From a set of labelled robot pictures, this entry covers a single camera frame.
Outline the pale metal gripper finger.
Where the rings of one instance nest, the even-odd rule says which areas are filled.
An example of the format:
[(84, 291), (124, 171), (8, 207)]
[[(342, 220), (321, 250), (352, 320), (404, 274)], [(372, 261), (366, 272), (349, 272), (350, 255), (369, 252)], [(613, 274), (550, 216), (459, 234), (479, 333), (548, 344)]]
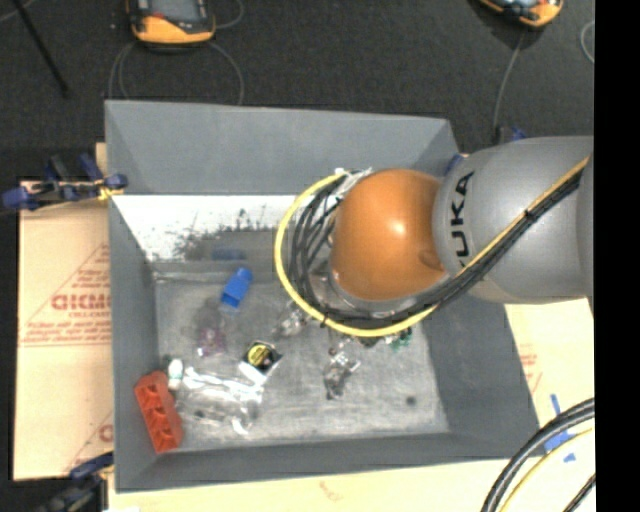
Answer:
[(323, 371), (326, 399), (335, 400), (343, 397), (348, 380), (360, 366), (359, 359), (344, 351), (333, 354)]
[(271, 339), (278, 341), (292, 338), (299, 335), (307, 326), (306, 313), (294, 307), (293, 309), (283, 309), (279, 314), (275, 326), (272, 329)]

